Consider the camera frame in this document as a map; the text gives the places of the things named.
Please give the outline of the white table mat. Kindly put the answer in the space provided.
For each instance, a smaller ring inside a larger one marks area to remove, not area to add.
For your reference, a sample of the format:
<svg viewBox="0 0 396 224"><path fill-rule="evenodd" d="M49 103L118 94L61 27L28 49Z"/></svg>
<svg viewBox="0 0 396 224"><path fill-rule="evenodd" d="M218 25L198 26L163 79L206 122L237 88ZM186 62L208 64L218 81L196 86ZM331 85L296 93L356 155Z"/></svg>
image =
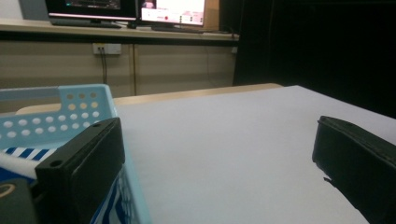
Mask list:
<svg viewBox="0 0 396 224"><path fill-rule="evenodd" d="M152 224L367 224L313 163L318 119L396 119L300 86L120 104Z"/></svg>

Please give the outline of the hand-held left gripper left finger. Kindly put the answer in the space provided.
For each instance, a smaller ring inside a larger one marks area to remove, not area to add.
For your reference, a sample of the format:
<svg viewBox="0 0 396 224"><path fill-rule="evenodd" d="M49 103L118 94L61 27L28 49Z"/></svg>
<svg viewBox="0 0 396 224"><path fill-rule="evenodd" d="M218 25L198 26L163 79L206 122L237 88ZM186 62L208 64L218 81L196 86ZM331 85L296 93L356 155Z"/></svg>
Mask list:
<svg viewBox="0 0 396 224"><path fill-rule="evenodd" d="M93 124L35 168L50 224L89 224L125 163L120 119Z"/></svg>

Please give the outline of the black keyboard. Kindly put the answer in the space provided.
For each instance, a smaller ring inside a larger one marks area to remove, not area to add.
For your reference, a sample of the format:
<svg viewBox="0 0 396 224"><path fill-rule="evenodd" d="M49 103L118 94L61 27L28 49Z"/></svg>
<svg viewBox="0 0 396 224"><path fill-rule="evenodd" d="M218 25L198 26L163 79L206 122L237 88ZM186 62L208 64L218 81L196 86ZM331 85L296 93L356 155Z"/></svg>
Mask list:
<svg viewBox="0 0 396 224"><path fill-rule="evenodd" d="M103 21L78 21L78 20L66 20L66 19L50 19L49 22L56 26L74 26L74 27L91 27L91 28L109 28L109 29L120 29L121 26L113 24L111 22Z"/></svg>
<svg viewBox="0 0 396 224"><path fill-rule="evenodd" d="M175 33L189 33L189 34L203 34L204 31L194 30L188 28L179 28L175 26L153 25L151 30L158 32L175 32Z"/></svg>

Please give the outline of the black curtain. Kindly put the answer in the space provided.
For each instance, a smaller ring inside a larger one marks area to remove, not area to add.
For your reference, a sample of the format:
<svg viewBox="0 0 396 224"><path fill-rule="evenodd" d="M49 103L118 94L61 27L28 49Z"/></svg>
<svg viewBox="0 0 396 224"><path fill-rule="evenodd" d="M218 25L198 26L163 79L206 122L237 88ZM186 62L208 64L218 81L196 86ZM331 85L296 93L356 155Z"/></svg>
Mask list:
<svg viewBox="0 0 396 224"><path fill-rule="evenodd" d="M236 85L300 85L396 119L396 0L244 0Z"/></svg>

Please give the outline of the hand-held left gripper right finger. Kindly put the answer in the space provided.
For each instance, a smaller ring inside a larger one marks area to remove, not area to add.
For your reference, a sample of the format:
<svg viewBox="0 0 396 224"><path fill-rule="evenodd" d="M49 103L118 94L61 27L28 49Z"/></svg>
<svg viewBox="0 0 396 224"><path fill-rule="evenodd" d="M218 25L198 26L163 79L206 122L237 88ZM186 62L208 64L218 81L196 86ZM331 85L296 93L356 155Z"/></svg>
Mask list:
<svg viewBox="0 0 396 224"><path fill-rule="evenodd" d="M348 121L322 116L312 161L370 224L396 224L395 145Z"/></svg>

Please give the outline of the white wall socket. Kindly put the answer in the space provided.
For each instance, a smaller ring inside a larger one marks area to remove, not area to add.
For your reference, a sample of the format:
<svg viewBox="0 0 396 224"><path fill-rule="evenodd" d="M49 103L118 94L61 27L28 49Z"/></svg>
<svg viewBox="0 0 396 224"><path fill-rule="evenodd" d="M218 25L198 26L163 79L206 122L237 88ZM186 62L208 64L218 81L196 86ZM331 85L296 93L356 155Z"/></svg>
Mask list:
<svg viewBox="0 0 396 224"><path fill-rule="evenodd" d="M93 43L94 54L121 55L121 44Z"/></svg>

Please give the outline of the long wooden counter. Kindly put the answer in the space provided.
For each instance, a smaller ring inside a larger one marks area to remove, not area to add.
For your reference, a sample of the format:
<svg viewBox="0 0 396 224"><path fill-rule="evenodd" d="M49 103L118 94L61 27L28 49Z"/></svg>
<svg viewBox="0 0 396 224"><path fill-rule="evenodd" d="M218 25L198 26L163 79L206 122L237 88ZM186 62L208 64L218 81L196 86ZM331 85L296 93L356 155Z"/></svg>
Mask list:
<svg viewBox="0 0 396 224"><path fill-rule="evenodd" d="M56 26L49 21L30 21L0 18L0 39L32 41L72 41L72 42L96 42L96 43L137 43L140 40L187 40L187 41L214 41L220 43L236 43L239 36L236 34L217 34L204 32L174 33L152 31L150 28L128 29L125 26L120 29Z"/></svg>

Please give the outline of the computer monitor with bright screen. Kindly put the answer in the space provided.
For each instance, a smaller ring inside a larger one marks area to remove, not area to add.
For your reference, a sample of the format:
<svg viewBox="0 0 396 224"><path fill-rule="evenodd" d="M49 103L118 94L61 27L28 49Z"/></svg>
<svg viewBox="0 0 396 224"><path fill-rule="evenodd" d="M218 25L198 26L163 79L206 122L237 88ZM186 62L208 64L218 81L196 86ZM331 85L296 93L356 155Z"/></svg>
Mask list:
<svg viewBox="0 0 396 224"><path fill-rule="evenodd" d="M205 0L139 0L140 20L203 26Z"/></svg>

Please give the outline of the black computer monitor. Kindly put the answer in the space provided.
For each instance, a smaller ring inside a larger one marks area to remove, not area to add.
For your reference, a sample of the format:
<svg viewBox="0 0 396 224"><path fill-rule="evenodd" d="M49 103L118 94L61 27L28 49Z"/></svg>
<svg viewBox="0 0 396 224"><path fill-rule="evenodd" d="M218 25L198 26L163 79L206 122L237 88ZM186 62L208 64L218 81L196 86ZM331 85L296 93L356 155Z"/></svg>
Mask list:
<svg viewBox="0 0 396 224"><path fill-rule="evenodd" d="M137 0L45 0L50 18L135 21Z"/></svg>

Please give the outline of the wooden table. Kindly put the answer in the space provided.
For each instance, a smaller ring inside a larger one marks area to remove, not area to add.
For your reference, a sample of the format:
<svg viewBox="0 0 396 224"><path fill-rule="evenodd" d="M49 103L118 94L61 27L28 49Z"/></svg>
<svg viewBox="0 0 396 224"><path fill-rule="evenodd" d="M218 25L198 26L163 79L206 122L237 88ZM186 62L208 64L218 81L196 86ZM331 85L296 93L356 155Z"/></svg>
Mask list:
<svg viewBox="0 0 396 224"><path fill-rule="evenodd" d="M244 85L244 86L214 88L214 89L205 89L205 90L177 91L177 92L119 97L119 98L114 98L113 101L115 105L136 105L136 104L143 104L150 102L181 99L181 98L201 97L207 95L246 92L246 91L270 90L277 88L281 88L281 85L275 83L265 83L265 84ZM56 111L59 110L60 107L61 106L59 104L31 105L19 109L16 112L16 114L24 115L24 114Z"/></svg>

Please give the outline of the grey box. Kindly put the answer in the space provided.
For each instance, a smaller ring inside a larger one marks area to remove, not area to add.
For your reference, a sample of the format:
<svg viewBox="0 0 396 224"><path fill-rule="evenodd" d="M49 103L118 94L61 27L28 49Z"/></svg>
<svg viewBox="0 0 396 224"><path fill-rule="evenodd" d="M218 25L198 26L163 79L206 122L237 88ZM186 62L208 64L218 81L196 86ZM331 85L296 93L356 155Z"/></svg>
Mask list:
<svg viewBox="0 0 396 224"><path fill-rule="evenodd" d="M25 20L47 21L49 19L45 0L19 0L19 4Z"/></svg>

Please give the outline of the light blue plastic basket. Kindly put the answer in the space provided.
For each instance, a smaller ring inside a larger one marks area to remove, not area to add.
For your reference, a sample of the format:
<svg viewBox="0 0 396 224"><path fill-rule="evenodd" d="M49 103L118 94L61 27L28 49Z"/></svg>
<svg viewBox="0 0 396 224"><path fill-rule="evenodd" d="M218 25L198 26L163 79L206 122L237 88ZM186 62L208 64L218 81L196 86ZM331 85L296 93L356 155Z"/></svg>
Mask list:
<svg viewBox="0 0 396 224"><path fill-rule="evenodd" d="M0 104L52 98L60 102L56 111L0 116L0 149L8 147L59 148L95 123L119 118L110 89L105 84L0 90ZM131 154L124 145L121 169L131 193L131 224L151 224ZM38 180L23 178L0 181L0 224L50 224L44 193Z"/></svg>

